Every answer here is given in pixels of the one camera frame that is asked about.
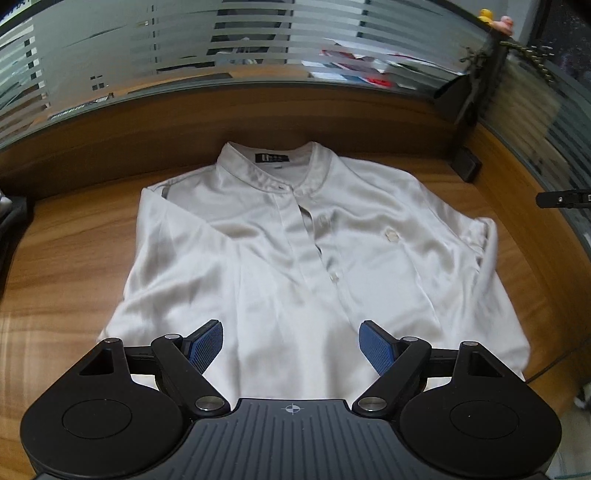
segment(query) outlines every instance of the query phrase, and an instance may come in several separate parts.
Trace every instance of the crosshair marking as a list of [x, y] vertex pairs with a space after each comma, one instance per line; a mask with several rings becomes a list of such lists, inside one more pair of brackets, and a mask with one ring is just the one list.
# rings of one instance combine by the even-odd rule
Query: crosshair marking
[[292, 403], [291, 405], [282, 408], [282, 410], [285, 410], [287, 413], [291, 413], [293, 415], [294, 413], [298, 413], [300, 410], [303, 410], [303, 408], [300, 408], [294, 403]]

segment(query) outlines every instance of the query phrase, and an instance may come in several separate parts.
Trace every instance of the blue gripper pad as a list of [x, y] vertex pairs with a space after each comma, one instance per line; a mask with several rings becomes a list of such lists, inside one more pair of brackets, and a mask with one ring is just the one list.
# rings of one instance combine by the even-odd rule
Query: blue gripper pad
[[223, 345], [223, 327], [218, 320], [212, 320], [205, 326], [205, 332], [195, 339], [189, 347], [189, 361], [203, 375], [207, 367], [217, 357]]
[[394, 349], [372, 328], [371, 323], [373, 322], [363, 322], [359, 327], [359, 348], [375, 371], [382, 376], [394, 364]]

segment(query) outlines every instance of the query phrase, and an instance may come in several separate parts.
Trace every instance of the black circular disc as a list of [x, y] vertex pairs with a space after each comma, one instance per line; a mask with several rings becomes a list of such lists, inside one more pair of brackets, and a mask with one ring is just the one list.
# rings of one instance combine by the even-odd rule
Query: black circular disc
[[174, 401], [107, 377], [79, 377], [86, 388], [56, 384], [29, 408], [21, 441], [31, 463], [60, 478], [126, 478], [172, 452], [183, 434]]
[[561, 436], [554, 412], [526, 385], [485, 377], [417, 395], [401, 412], [400, 432], [427, 463], [475, 479], [542, 471]]
[[131, 410], [121, 402], [100, 398], [70, 407], [61, 420], [72, 435], [104, 439], [122, 432], [131, 422]]
[[500, 439], [513, 433], [519, 425], [517, 413], [488, 400], [460, 403], [452, 409], [450, 420], [460, 432], [477, 439]]

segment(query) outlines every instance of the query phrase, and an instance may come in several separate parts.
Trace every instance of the rubber duck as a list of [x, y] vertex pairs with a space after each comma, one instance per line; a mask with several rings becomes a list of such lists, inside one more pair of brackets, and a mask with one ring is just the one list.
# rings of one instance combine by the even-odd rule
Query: rubber duck
[[490, 24], [492, 22], [492, 12], [486, 8], [483, 8], [480, 11], [480, 15], [478, 16], [478, 20], [482, 20], [484, 23]]
[[500, 21], [492, 21], [489, 25], [505, 35], [513, 35], [513, 19], [511, 17], [501, 17]]

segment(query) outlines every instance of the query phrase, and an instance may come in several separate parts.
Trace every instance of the metal pivot screw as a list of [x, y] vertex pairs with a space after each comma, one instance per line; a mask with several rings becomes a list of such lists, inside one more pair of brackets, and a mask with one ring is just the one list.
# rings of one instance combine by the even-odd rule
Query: metal pivot screw
[[364, 397], [357, 402], [359, 408], [365, 411], [379, 411], [386, 408], [386, 401], [379, 397]]
[[205, 397], [198, 398], [195, 401], [195, 406], [199, 410], [214, 411], [214, 410], [219, 410], [220, 408], [222, 408], [224, 406], [224, 403], [225, 402], [224, 402], [223, 398], [208, 395]]

